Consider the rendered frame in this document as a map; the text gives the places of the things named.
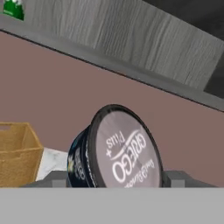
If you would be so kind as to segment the grey wood wall cabinet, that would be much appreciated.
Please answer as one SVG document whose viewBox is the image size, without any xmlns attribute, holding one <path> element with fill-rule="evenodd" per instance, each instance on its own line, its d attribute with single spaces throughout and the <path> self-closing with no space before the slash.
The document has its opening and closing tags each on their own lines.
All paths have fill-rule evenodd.
<svg viewBox="0 0 224 224">
<path fill-rule="evenodd" d="M 209 84 L 224 41 L 143 0 L 22 0 L 0 32 L 84 60 L 224 113 Z"/>
</svg>

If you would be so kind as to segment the dark blue yogurt tub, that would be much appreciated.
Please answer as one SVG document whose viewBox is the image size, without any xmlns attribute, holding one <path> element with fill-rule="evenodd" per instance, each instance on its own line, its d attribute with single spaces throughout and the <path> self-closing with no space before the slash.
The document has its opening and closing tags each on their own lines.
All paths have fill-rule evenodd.
<svg viewBox="0 0 224 224">
<path fill-rule="evenodd" d="M 160 187 L 162 161 L 156 142 L 140 117 L 109 104 L 73 140 L 67 157 L 71 187 Z"/>
</svg>

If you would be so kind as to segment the tan woven basket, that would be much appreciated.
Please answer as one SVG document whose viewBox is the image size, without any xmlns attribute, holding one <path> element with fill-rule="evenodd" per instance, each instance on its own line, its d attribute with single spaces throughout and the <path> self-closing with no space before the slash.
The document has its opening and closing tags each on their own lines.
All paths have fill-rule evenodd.
<svg viewBox="0 0 224 224">
<path fill-rule="evenodd" d="M 0 187 L 34 182 L 43 150 L 28 122 L 0 122 Z"/>
</svg>

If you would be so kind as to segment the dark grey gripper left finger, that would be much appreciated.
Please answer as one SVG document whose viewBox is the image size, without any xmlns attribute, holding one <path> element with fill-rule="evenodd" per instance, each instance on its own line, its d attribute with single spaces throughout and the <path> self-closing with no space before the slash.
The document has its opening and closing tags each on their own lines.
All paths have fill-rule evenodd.
<svg viewBox="0 0 224 224">
<path fill-rule="evenodd" d="M 51 171 L 44 179 L 24 185 L 24 187 L 69 187 L 66 171 Z"/>
</svg>

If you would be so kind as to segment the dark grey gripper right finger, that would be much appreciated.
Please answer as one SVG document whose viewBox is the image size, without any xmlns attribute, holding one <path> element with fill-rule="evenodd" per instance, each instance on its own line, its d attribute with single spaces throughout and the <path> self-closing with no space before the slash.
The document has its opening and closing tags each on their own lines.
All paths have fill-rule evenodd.
<svg viewBox="0 0 224 224">
<path fill-rule="evenodd" d="M 181 187 L 213 187 L 208 183 L 202 182 L 195 178 L 192 178 L 184 171 L 164 171 L 163 172 L 163 187 L 181 188 Z"/>
</svg>

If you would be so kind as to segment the green box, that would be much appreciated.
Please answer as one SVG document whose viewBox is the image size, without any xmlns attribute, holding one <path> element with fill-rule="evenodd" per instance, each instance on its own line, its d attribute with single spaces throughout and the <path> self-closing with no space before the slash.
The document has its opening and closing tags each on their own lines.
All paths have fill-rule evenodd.
<svg viewBox="0 0 224 224">
<path fill-rule="evenodd" d="M 3 14 L 9 15 L 13 18 L 24 20 L 25 14 L 22 0 L 4 0 Z"/>
</svg>

